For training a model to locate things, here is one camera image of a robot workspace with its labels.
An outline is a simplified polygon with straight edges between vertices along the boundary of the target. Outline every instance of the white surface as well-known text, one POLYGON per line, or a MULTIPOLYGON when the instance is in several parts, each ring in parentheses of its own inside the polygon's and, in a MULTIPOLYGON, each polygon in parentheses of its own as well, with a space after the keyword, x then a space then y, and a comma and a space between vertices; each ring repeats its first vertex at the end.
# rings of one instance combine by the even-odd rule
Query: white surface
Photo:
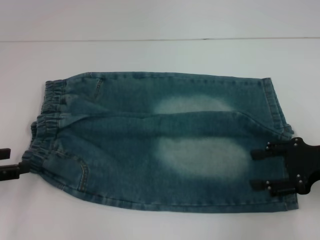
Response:
POLYGON ((319 37, 319 0, 0 0, 0 41, 319 37))
MULTIPOLYGON (((149 71, 272 77, 287 121, 320 140, 320 39, 0 43, 0 148, 20 161, 44 83, 83 72, 149 71)), ((318 240, 320 184, 278 213, 146 212, 85 202, 28 173, 0 182, 1 240, 318 240)))

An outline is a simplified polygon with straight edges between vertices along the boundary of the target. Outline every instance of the white table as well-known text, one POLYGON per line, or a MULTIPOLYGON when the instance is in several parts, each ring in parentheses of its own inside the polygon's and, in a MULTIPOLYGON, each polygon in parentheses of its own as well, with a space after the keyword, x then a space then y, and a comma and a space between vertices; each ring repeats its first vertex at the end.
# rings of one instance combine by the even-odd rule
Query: white table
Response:
MULTIPOLYGON (((33 1, 39 4, 37 8, 40 10, 42 1, 33 1)), ((55 10, 56 3, 53 2, 46 3, 52 4, 52 14, 48 11, 41 14, 34 10, 36 14, 25 18, 23 15, 16 18, 10 15, 8 11, 14 12, 10 6, 6 12, 0 8, 0 13, 6 13, 7 23, 18 29, 15 31, 4 27, 5 18, 1 13, 0 29, 3 31, 0 31, 0 41, 320 36, 318 24, 313 22, 316 15, 312 13, 316 9, 311 7, 306 11, 306 5, 297 0, 277 1, 278 8, 273 6, 272 9, 272 4, 266 1, 243 0, 241 2, 244 5, 231 0, 224 3, 219 1, 219 6, 227 13, 225 18, 232 25, 232 30, 217 22, 214 13, 219 13, 218 10, 215 9, 211 14, 211 10, 206 8, 210 6, 210 1, 202 1, 200 6, 191 1, 188 4, 153 1, 154 8, 159 10, 147 11, 152 22, 137 16, 144 13, 142 0, 139 1, 140 5, 130 3, 127 6, 111 1, 110 6, 118 10, 113 13, 107 9, 104 16, 101 16, 104 11, 97 7, 98 3, 105 8, 109 5, 103 1, 95 1, 95 8, 84 1, 79 1, 78 5, 76 1, 70 1, 63 10, 55 10), (284 2, 301 8, 283 12, 287 7, 284 2), (261 24, 268 26, 267 31, 264 28, 254 32, 259 25, 257 22, 246 28, 249 20, 242 21, 244 16, 239 22, 236 17, 233 19, 234 14, 239 16, 245 11, 251 20, 252 16, 261 18, 259 11, 269 10, 265 6, 275 12, 271 11, 264 17, 272 19, 274 16, 276 22, 285 16, 288 22, 278 25, 271 20, 265 21, 261 24), (84 18, 80 16, 78 8, 83 8, 84 18), (117 14, 121 9, 128 15, 117 14), (90 13, 96 14, 95 19, 90 18, 90 13), (302 20, 295 19, 295 14, 303 15, 302 20), (78 23, 81 25, 88 19, 90 22, 87 25, 78 26, 78 23), (99 29, 103 27, 102 20, 106 21, 106 25, 99 29), (119 21, 118 27, 111 26, 107 22, 109 20, 119 21), (141 21, 146 22, 146 26, 134 28, 141 21), (214 24, 208 31, 211 21, 214 24), (27 29, 20 25, 24 22, 31 27, 27 29), (190 25, 190 31, 186 28, 176 31, 181 24, 190 25)), ((317 1, 305 2, 319 5, 317 1)), ((16 8, 20 14, 24 10, 33 11, 28 5, 16 8)), ((28 148, 30 124, 40 112, 45 81, 64 79, 83 72, 114 71, 271 77, 287 121, 297 135, 308 144, 320 144, 320 39, 0 42, 0 148, 12 149, 11 159, 2 160, 0 165, 18 163, 28 148)), ((39 176, 28 173, 21 175, 19 180, 0 182, 0 240, 319 239, 320 184, 316 182, 310 194, 299 195, 298 201, 299 210, 277 213, 136 211, 79 200, 52 187, 39 176)))

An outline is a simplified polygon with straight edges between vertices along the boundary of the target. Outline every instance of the black clamp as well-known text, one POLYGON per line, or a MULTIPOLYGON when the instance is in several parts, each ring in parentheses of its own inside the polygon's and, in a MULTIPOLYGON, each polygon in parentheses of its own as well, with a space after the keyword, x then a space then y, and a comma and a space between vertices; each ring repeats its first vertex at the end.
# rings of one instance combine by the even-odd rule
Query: black clamp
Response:
MULTIPOLYGON (((0 160, 9 159, 11 150, 9 148, 0 149, 0 160)), ((30 172, 28 162, 22 161, 18 164, 0 166, 0 181, 19 179, 20 174, 30 172)))
POLYGON ((284 156, 287 179, 252 180, 255 191, 268 190, 271 196, 310 192, 312 184, 320 180, 320 146, 310 146, 301 137, 284 142, 268 142, 265 150, 253 150, 254 160, 284 156))

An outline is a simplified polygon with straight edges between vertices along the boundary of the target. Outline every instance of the denim pants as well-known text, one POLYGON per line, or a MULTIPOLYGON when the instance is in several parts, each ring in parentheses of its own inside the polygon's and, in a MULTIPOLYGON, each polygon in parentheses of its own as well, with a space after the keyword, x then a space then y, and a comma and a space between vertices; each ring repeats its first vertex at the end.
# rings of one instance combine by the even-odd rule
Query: denim pants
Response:
POLYGON ((289 140, 270 78, 88 72, 48 81, 24 153, 31 171, 79 199, 194 213, 277 212, 295 194, 253 191, 283 179, 282 157, 250 151, 289 140))

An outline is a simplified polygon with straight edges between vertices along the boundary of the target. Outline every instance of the jeans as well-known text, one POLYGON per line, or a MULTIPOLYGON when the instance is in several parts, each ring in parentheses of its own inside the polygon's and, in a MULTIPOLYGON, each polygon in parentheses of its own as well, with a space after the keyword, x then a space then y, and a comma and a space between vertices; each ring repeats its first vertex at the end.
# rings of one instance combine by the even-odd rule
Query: jeans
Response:
POLYGON ((46 82, 23 160, 79 199, 120 208, 194 213, 277 212, 295 194, 253 191, 283 179, 284 159, 250 151, 289 140, 270 78, 88 72, 46 82))

